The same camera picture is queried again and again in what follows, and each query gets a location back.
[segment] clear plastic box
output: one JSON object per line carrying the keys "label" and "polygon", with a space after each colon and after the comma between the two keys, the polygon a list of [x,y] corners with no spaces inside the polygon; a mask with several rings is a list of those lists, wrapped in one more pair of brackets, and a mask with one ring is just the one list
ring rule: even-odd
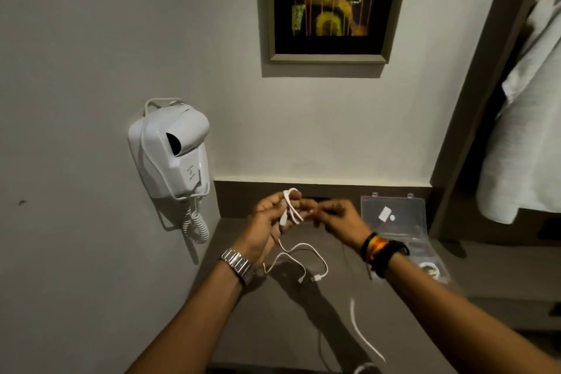
{"label": "clear plastic box", "polygon": [[[422,198],[361,197],[361,213],[370,230],[404,242],[413,263],[439,282],[449,283],[450,274],[429,241]],[[374,272],[370,276],[378,278]]]}

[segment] wall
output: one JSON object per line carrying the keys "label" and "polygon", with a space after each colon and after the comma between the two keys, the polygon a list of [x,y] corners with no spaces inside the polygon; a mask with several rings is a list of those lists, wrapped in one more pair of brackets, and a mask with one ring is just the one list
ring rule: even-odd
{"label": "wall", "polygon": [[403,0],[390,63],[364,78],[263,65],[264,0],[191,0],[216,178],[427,185],[491,2]]}
{"label": "wall", "polygon": [[[0,4],[0,371],[120,373],[205,250],[162,227],[127,143],[149,97],[204,110],[194,13],[188,0]],[[202,212],[214,230],[214,194]]]}

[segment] person's left hand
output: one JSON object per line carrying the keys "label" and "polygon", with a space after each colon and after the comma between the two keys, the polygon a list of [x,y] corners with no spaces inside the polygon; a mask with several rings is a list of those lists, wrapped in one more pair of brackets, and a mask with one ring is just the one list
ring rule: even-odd
{"label": "person's left hand", "polygon": [[[311,216],[317,203],[314,200],[302,199],[302,193],[292,191],[290,202],[304,220]],[[247,258],[251,264],[260,264],[269,254],[281,233],[294,226],[291,220],[287,221],[284,228],[280,228],[279,219],[287,209],[283,193],[277,192],[261,200],[253,209],[253,213],[247,217],[247,225],[232,249],[240,252],[242,257]]]}

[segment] white garment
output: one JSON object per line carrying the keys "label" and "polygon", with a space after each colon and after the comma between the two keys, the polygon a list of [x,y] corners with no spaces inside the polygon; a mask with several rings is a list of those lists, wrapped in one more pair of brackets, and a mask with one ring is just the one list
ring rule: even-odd
{"label": "white garment", "polygon": [[561,0],[537,0],[534,31],[503,83],[507,101],[487,146],[479,211],[511,224],[519,208],[561,212]]}

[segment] person's left arm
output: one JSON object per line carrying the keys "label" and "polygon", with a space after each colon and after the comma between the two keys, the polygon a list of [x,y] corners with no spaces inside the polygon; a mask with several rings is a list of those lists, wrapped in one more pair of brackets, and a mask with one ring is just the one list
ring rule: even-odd
{"label": "person's left arm", "polygon": [[[302,200],[298,191],[293,191],[290,197],[291,204],[304,218],[311,214],[310,210],[315,207],[313,200]],[[260,264],[275,245],[273,236],[278,238],[281,234],[278,220],[286,207],[282,192],[262,200],[247,218],[242,236],[231,248],[253,266]],[[127,373],[191,374],[205,371],[242,289],[234,270],[227,263],[218,261],[200,288]]]}

